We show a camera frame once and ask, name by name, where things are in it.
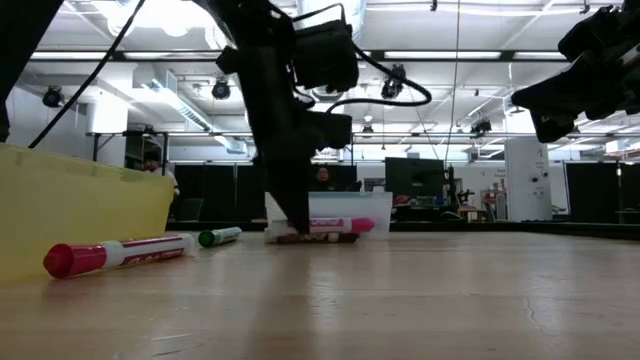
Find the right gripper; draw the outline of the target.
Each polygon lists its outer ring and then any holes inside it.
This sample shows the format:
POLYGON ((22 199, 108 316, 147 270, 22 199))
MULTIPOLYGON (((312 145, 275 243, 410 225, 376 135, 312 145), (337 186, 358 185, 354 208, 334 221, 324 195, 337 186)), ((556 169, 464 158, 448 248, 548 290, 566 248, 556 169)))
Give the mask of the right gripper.
POLYGON ((570 65, 517 90, 511 101, 529 109, 537 139, 550 143, 569 134, 576 120, 603 120, 617 111, 639 111, 639 6, 600 8, 559 42, 570 65))

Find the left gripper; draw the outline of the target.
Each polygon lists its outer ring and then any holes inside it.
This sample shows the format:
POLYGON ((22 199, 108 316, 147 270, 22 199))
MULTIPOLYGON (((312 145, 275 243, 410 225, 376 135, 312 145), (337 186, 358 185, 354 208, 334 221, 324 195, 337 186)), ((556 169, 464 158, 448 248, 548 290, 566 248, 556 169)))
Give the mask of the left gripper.
POLYGON ((249 125, 262 160, 254 160, 267 190, 301 234, 310 232, 309 159, 327 147, 352 140, 351 118, 309 111, 295 98, 286 63, 273 47, 225 48, 216 60, 236 74, 249 125))

